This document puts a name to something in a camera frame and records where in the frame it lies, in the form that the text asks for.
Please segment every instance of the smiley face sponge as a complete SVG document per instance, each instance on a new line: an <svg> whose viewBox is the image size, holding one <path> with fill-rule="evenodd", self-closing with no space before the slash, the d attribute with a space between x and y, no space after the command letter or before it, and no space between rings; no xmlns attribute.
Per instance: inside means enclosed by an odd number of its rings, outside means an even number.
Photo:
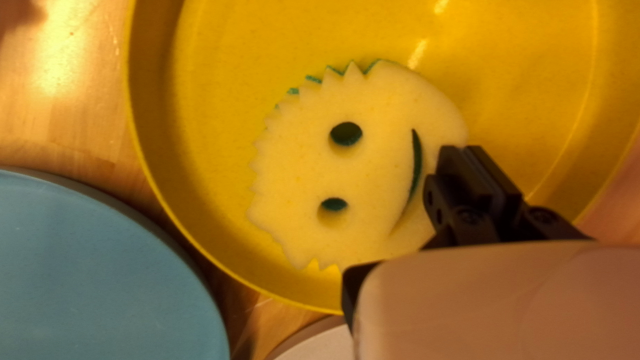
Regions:
<svg viewBox="0 0 640 360"><path fill-rule="evenodd" d="M296 268L413 252L433 235L422 182L442 145L464 146L455 105L419 74L380 60L307 77L265 119L247 215Z"/></svg>

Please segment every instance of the blue plate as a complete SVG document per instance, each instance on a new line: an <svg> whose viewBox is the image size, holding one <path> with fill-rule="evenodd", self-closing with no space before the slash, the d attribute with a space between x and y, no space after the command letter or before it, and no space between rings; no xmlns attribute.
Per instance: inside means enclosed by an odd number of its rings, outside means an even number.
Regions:
<svg viewBox="0 0 640 360"><path fill-rule="evenodd" d="M87 186L0 169L0 359L228 360L218 309L158 227Z"/></svg>

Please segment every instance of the yellow plastic bowl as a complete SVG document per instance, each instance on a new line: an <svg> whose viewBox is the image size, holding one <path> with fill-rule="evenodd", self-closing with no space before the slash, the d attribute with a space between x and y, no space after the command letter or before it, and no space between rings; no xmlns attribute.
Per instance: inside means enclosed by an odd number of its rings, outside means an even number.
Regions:
<svg viewBox="0 0 640 360"><path fill-rule="evenodd" d="M340 313L337 268L296 270L245 217L252 142L306 74L351 59L414 68L530 203L569 219L614 174L639 122L636 0L137 0L131 10L132 129L158 197L224 271L307 309Z"/></svg>

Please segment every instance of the sponge hole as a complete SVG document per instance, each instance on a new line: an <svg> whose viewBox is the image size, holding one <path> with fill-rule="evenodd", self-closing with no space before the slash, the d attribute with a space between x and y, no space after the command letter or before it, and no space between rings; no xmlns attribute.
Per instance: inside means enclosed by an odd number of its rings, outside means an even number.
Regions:
<svg viewBox="0 0 640 360"><path fill-rule="evenodd" d="M334 126L329 136L337 145L352 146L362 137L362 129L357 124L347 121Z"/></svg>
<svg viewBox="0 0 640 360"><path fill-rule="evenodd" d="M349 204L339 197L330 197L318 206L318 221L326 227L340 227L346 223Z"/></svg>

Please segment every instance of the wooden surface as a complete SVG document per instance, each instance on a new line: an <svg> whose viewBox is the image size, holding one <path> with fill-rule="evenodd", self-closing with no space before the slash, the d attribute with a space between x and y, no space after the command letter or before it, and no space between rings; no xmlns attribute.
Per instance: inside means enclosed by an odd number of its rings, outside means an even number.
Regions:
<svg viewBox="0 0 640 360"><path fill-rule="evenodd" d="M0 165L103 190L173 234L205 272L232 359L263 359L324 316L262 296L221 273L180 236L141 171L122 79L128 0L0 0Z"/></svg>

